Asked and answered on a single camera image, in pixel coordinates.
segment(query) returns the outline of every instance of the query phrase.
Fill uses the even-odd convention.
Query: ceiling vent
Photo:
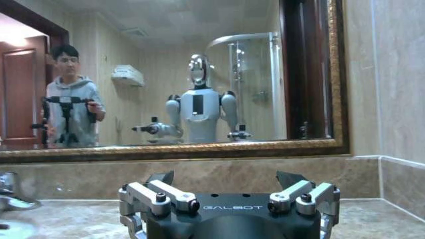
[[[131,36],[137,36],[137,37],[146,37],[148,36],[146,32],[137,27],[123,30],[123,33],[125,33],[127,35],[131,35]]]

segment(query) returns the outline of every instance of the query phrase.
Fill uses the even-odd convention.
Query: screw
[[[269,210],[272,213],[277,213],[277,206],[276,206],[276,204],[274,204],[273,202],[269,202],[269,203],[266,204],[266,208],[268,208],[268,210]]]
[[[196,200],[189,202],[189,212],[194,213],[200,209],[200,203]]]
[[[302,202],[305,202],[305,203],[312,202],[312,195],[308,194],[308,193],[304,193],[304,194],[301,195],[301,200],[302,200]]]
[[[157,203],[165,202],[165,193],[157,193]]]

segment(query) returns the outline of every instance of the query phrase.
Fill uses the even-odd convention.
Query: black hair
[[[77,49],[73,48],[73,46],[60,45],[60,46],[56,46],[51,52],[55,61],[57,60],[57,58],[60,57],[63,53],[65,53],[68,56],[73,56],[79,58],[79,51]]]

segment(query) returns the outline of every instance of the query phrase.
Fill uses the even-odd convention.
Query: shower enclosure
[[[224,36],[205,49],[213,65],[210,86],[236,93],[238,124],[246,125],[253,140],[286,139],[278,41],[277,32]],[[226,133],[218,131],[218,139]]]

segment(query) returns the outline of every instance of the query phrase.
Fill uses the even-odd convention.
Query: man's hand
[[[87,108],[88,111],[91,111],[95,114],[99,114],[101,112],[101,106],[96,101],[87,102]]]
[[[56,135],[56,128],[53,128],[51,125],[45,124],[44,127],[47,127],[47,136],[49,138],[55,137]]]
[[[96,120],[101,122],[105,117],[105,113],[101,111],[101,106],[96,101],[87,102],[88,111],[96,114]]]

